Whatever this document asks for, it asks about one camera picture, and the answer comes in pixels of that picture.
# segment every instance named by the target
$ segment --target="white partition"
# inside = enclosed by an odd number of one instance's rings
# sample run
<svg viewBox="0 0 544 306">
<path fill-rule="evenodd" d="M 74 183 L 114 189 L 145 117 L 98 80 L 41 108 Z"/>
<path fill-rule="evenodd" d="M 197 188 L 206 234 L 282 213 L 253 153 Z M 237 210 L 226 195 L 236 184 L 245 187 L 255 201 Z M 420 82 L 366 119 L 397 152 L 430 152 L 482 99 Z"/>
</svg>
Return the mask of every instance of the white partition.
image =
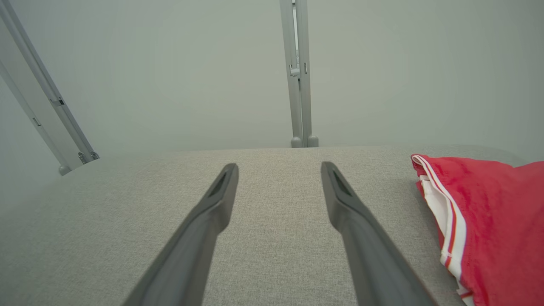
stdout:
<svg viewBox="0 0 544 306">
<path fill-rule="evenodd" d="M 544 160 L 543 1 L 310 0 L 308 19 L 321 146 L 480 144 Z"/>
<path fill-rule="evenodd" d="M 277 1 L 11 2 L 99 155 L 290 146 Z"/>
</svg>

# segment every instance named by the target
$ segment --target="white stripe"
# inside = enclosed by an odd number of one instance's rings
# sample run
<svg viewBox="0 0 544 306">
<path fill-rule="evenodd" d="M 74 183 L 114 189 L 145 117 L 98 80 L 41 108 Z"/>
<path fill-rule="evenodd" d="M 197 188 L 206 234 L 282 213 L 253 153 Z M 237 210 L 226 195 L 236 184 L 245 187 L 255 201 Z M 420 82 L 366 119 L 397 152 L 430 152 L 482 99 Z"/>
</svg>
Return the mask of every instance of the white stripe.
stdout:
<svg viewBox="0 0 544 306">
<path fill-rule="evenodd" d="M 467 225 L 465 222 L 465 218 L 461 214 L 461 211 L 459 210 L 459 207 L 457 206 L 457 203 L 455 202 L 455 199 L 452 197 L 452 195 L 448 192 L 448 190 L 444 187 L 442 182 L 438 179 L 438 176 L 436 175 L 434 169 L 432 166 L 420 155 L 414 155 L 412 157 L 412 160 L 414 160 L 416 163 L 423 166 L 425 169 L 425 172 L 427 175 L 432 176 L 433 180 L 431 180 L 431 183 L 433 187 L 437 188 L 441 193 L 446 197 L 449 203 L 453 203 L 453 209 L 455 211 L 456 215 L 456 225 L 455 225 L 455 240 L 453 241 L 453 248 L 452 248 L 452 260 L 449 264 L 448 270 L 455 276 L 456 279 L 461 279 L 461 260 L 463 258 L 463 251 L 465 248 L 465 242 L 466 242 L 466 236 L 467 236 Z M 450 229 L 446 237 L 444 238 L 444 245 L 442 247 L 442 256 L 440 258 L 440 262 L 442 264 L 445 264 L 445 259 L 447 259 L 448 255 L 448 248 L 449 248 L 449 241 L 451 239 L 452 233 L 451 229 L 453 228 L 453 214 L 451 211 L 451 206 L 448 205 L 448 212 L 450 215 L 448 216 L 448 229 Z"/>
</svg>

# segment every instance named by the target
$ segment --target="folded red garment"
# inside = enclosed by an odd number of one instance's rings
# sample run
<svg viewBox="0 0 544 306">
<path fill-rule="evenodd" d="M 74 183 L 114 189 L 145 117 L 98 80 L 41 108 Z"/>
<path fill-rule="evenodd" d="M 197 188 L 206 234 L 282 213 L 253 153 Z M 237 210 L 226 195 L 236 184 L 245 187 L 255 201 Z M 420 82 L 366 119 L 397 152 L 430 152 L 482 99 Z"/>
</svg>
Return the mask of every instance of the folded red garment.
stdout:
<svg viewBox="0 0 544 306">
<path fill-rule="evenodd" d="M 440 262 L 467 305 L 544 304 L 544 162 L 412 155 Z"/>
</svg>

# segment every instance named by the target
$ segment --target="gray fabric surface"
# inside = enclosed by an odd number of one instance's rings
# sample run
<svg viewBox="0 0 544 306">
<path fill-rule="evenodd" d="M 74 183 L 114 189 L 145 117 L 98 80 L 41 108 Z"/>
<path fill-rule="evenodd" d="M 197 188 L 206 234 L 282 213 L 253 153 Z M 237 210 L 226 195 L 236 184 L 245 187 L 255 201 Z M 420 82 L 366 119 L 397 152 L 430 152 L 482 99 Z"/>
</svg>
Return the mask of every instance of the gray fabric surface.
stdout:
<svg viewBox="0 0 544 306">
<path fill-rule="evenodd" d="M 412 153 L 523 161 L 478 146 L 172 152 L 102 158 L 0 216 L 0 304 L 116 305 L 221 168 L 238 163 L 232 219 L 219 236 L 203 303 L 356 304 L 330 225 L 321 161 L 334 162 L 440 305 L 463 305 L 439 263 Z"/>
</svg>

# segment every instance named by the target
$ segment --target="white wall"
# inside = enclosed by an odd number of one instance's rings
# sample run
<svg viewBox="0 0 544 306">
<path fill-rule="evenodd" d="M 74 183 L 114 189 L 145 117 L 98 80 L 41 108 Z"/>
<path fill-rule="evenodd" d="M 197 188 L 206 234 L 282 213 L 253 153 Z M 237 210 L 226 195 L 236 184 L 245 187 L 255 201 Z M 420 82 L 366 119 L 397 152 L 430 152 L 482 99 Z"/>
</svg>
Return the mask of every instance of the white wall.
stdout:
<svg viewBox="0 0 544 306">
<path fill-rule="evenodd" d="M 308 18 L 320 146 L 481 144 L 544 160 L 544 1 L 309 0 Z"/>
<path fill-rule="evenodd" d="M 290 146 L 277 1 L 11 2 L 102 157 Z"/>
<path fill-rule="evenodd" d="M 59 166 L 0 77 L 0 214 L 59 179 Z"/>
</svg>

